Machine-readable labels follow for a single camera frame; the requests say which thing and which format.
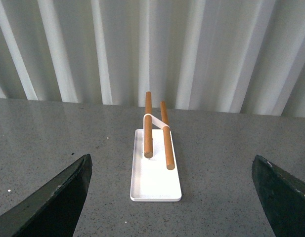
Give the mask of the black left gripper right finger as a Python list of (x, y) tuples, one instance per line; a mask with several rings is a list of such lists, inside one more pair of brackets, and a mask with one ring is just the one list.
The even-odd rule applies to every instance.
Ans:
[(252, 180), (274, 234), (305, 237), (305, 182), (259, 155)]

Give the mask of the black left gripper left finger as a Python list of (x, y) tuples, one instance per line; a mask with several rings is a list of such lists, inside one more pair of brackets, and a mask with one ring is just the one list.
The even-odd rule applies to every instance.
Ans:
[(92, 175), (89, 154), (0, 216), (0, 237), (71, 237)]

